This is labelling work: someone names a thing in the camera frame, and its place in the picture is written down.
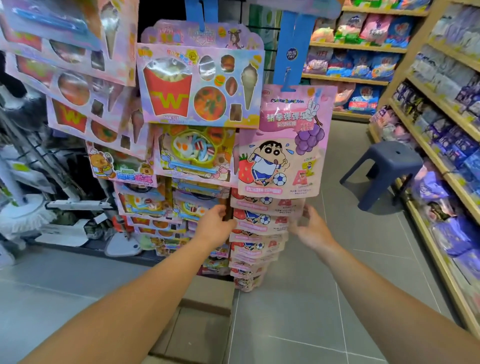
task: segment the round logo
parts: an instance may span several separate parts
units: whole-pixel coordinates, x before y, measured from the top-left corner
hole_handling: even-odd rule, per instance
[[[298,51],[296,48],[290,48],[287,50],[287,59],[293,61],[298,56]]]

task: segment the right arm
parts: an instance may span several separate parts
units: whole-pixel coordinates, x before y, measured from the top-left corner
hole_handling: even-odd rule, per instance
[[[342,248],[311,206],[290,231],[330,268],[358,319],[390,364],[480,362],[480,341],[402,291]]]

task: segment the white mop head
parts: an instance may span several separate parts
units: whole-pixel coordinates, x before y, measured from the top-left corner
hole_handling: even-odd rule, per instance
[[[9,203],[0,211],[0,233],[7,239],[15,234],[37,230],[57,218],[53,211],[45,208],[42,195],[27,194],[25,197],[28,201],[25,206]]]

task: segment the stool seat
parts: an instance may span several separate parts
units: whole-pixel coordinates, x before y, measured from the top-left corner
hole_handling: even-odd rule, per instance
[[[379,142],[368,148],[357,163],[342,177],[340,184],[345,183],[347,178],[368,159],[372,159],[375,163],[367,173],[367,177],[372,178],[373,181],[358,204],[359,209],[363,211],[369,210],[397,178],[406,175],[405,182],[394,197],[394,202],[396,202],[406,190],[411,178],[420,171],[423,165],[422,158],[407,145],[395,141]]]

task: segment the forearm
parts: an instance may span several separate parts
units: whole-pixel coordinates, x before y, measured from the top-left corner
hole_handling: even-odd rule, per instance
[[[140,363],[209,253],[207,244],[193,239],[79,313],[22,363]]]
[[[387,361],[477,363],[480,342],[338,246],[323,257]]]

